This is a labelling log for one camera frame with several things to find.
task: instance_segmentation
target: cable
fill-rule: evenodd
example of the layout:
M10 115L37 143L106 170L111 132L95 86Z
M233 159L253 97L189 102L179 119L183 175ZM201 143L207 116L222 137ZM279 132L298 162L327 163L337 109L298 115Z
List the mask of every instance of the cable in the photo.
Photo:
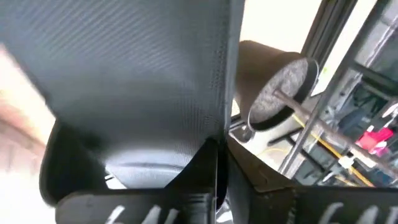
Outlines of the cable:
M300 124L301 126L305 126L304 122L300 120L300 118L298 118L295 114L293 114L293 118L294 120L296 120L296 122L298 122L298 124ZM336 151L336 149L334 149L331 145L329 145L329 143L327 143L326 141L322 140L320 136L317 136L313 133L311 133L311 135L317 139L323 146L325 146L329 151L331 151L337 158L342 158L343 156ZM372 182L370 182L366 177L364 177L358 170L356 170L354 167L350 167L349 170L360 180L362 180L362 182L364 182L366 185L368 185L369 187L374 187L374 185L372 184Z
M346 185L352 186L352 187L359 187L358 184L352 183L351 181L346 180L344 177L336 175L335 176L336 179L344 182Z

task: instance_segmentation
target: metal frame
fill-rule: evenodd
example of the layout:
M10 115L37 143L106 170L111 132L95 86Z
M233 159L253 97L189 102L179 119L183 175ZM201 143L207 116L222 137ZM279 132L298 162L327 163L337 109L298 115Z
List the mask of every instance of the metal frame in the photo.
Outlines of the metal frame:
M290 152L288 153L287 157L284 159L284 161L283 161L283 163L281 165L282 168L286 167L287 170L288 170L288 168L290 167L291 163L293 163L293 160L300 153L301 147L302 147L303 143L305 142L307 136L310 134L310 131L311 131L311 129L307 129L306 130L306 128L309 125L308 122L312 121L313 122L312 123L312 127L314 125L320 126L324 130L324 132L326 132L329 135L332 135L332 136L340 139L341 141L345 142L350 148L355 149L355 151L360 153L363 157L368 158L368 159L372 160L373 162L375 162L376 165L381 170L383 170L387 175L391 175L393 178L398 179L398 169L396 169L395 167L390 166L390 164L388 162L378 158L375 155L372 155L372 154L368 153L367 150L365 150L365 149L361 148L360 146L358 146L357 144L355 144L350 138L348 138L348 137L336 132L335 130L333 130L333 128L331 128L329 125L327 125L324 121L314 117L314 113L315 112L310 113L305 108L303 108L301 105L299 105L296 101L294 101L293 99L288 97L282 91L276 90L274 94L276 95L276 97L278 97L280 100L282 100L286 105L288 105L289 107L294 109L298 114L301 114L302 116L308 118L306 127L304 127L303 131L298 136L295 146L290 150ZM305 131L307 131L307 133L306 133L307 135L304 138L300 138L300 137L303 136L303 133Z
M277 137L277 138L275 138L275 139L269 141L269 142L268 142L268 146L271 147L271 146L273 146L273 145L275 145L275 144L278 144L278 143L281 142L281 141L286 141L286 142L288 142L288 143L293 147L293 146L296 144L296 142L294 141L294 139L292 138L292 136L293 136L294 134L297 134L297 133L301 132L302 129L303 129L303 128L297 128L297 129L292 130L292 131L290 131L290 132L288 132L288 133L286 133L286 134L284 134L284 135L282 135L282 136L279 136L279 137ZM322 143L320 143L319 141L317 141L315 145L318 146L320 149L323 149L323 151L324 151L325 153L329 154L329 155L333 158L333 160L334 160L334 162L332 162L332 164L333 164L333 165L337 165L336 162L337 162L338 159L339 159L338 157L336 157L333 153L331 153L331 152L330 152ZM301 156L303 156L304 158L306 158L306 160L307 160L307 161L311 164L311 166L314 168L313 171L311 171L311 172L309 172L309 173L307 173L307 174L304 175L304 179L307 178L308 176L310 176L311 174L313 174L314 171L318 171L319 173L323 174L323 177L322 177L322 179L323 179L323 178L326 176L325 174L328 174L328 173L330 172L331 168L333 167L333 166L328 166L328 167L325 168L325 167L324 167L322 164L320 164L313 156L311 156L310 153L308 153L308 152L305 151L305 150L301 150L301 151L300 151L300 154L301 154ZM346 172L346 174L347 174L348 176L350 176L350 177L355 181L355 183L356 183L357 185L359 185L359 186L364 186L364 187L367 186L367 185L364 184L360 179L358 179L355 175L351 175L349 172Z
M294 159L300 153L300 149L304 144L305 140L308 138L310 131L319 120L320 113L323 112L326 105L328 104L329 100L335 93L336 87L340 84L341 79L344 77L345 73L348 69L354 65L355 61L354 58L358 53L358 50L364 44L369 33L372 31L375 23L381 18L382 12L389 1L378 1L376 5L373 7L371 13L369 14L368 18L366 19L364 25L362 26L361 30L359 31L358 35L356 36L354 42L351 44L351 47L348 49L347 54L344 56L340 66L337 68L335 75L330 80L329 85L327 86L326 90L322 93L317 105L315 106L314 110L310 114L308 121L305 125L304 130L298 136L296 145L290 150L287 157L282 162L279 171L282 174L285 174L291 164L293 163Z
M395 89L396 87L396 82L391 80L390 78L385 77L384 75L381 75L378 72L375 72L374 70L371 70L370 68L365 67L364 65L361 65L358 62L353 62L352 66L350 66L353 70L356 70L359 73L363 74L363 78L365 80L371 80L371 82L377 83L379 85L382 85L387 88L387 91L390 92L397 92ZM380 96L383 98L386 98L385 93L381 93L378 91L377 93L380 93Z
M326 63L358 0L323 0L314 18L302 54L314 58L320 69Z

